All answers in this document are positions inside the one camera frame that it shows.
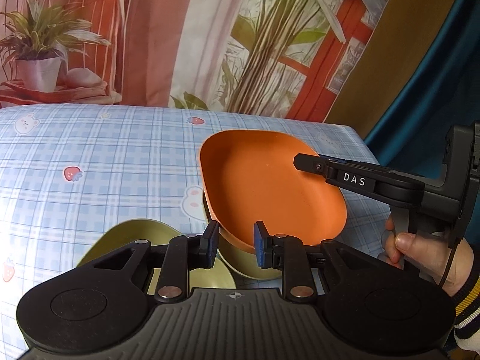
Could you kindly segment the striped knit sleeve forearm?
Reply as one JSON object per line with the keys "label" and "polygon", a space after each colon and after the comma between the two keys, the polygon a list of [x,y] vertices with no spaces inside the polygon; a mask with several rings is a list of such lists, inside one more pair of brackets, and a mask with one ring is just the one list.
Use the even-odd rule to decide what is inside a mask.
{"label": "striped knit sleeve forearm", "polygon": [[467,281],[455,294],[456,321],[453,328],[456,344],[462,350],[479,353],[479,247],[473,248],[473,266]]}

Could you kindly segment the person's right hand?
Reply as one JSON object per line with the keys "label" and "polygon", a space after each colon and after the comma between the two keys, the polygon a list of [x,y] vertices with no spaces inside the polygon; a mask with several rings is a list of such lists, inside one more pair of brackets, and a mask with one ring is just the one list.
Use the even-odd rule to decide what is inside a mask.
{"label": "person's right hand", "polygon": [[[383,248],[384,261],[394,267],[401,267],[401,261],[412,263],[438,284],[443,277],[451,250],[448,245],[432,237],[423,237],[407,232],[394,235],[395,225],[389,217],[385,222],[388,234]],[[458,245],[451,263],[443,290],[450,296],[455,295],[465,284],[473,267],[474,252],[466,240]]]}

